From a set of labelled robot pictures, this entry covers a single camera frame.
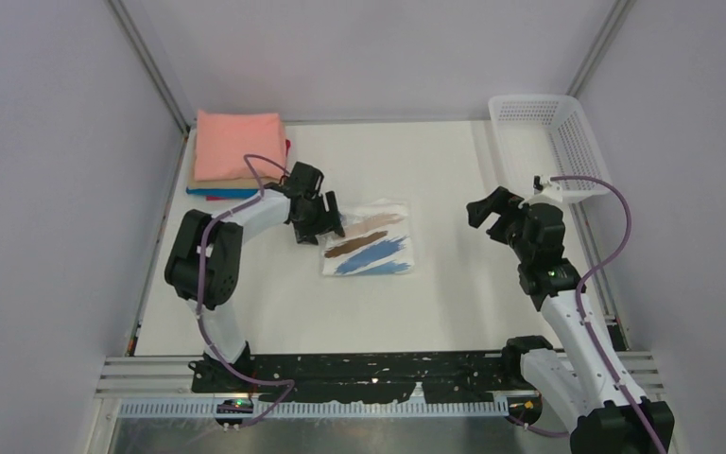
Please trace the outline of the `white t shirt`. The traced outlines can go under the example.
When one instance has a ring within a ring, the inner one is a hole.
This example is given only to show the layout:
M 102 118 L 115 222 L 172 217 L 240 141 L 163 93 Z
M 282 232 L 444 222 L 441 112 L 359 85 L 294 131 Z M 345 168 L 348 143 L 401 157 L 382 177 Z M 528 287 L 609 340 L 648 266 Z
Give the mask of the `white t shirt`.
M 340 209 L 343 236 L 321 243 L 324 276 L 404 274 L 416 265 L 409 206 L 378 200 Z

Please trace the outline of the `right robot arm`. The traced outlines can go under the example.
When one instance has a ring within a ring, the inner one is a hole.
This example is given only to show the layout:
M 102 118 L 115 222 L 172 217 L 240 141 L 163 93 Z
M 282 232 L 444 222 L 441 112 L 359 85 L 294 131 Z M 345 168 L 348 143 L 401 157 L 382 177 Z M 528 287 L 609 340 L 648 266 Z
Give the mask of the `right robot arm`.
M 474 228 L 497 217 L 489 238 L 517 256 L 520 287 L 566 354 L 560 359 L 541 336 L 510 339 L 501 364 L 505 381 L 541 393 L 564 423 L 573 453 L 667 453 L 674 414 L 667 403 L 649 399 L 600 326 L 579 272 L 564 255 L 562 209 L 499 186 L 466 210 Z

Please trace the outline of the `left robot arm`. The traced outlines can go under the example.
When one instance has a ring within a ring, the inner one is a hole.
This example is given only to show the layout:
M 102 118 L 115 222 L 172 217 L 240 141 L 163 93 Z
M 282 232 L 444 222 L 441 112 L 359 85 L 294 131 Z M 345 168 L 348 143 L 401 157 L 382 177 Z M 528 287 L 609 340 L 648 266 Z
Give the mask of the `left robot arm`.
M 334 192 L 322 192 L 323 173 L 298 162 L 275 183 L 257 178 L 256 194 L 219 214 L 197 209 L 182 218 L 164 267 L 176 294 L 194 302 L 204 355 L 218 362 L 216 379 L 239 392 L 249 384 L 284 387 L 291 379 L 254 377 L 248 342 L 241 336 L 230 300 L 238 286 L 243 246 L 266 230 L 288 224 L 299 244 L 316 245 L 320 236 L 345 234 Z

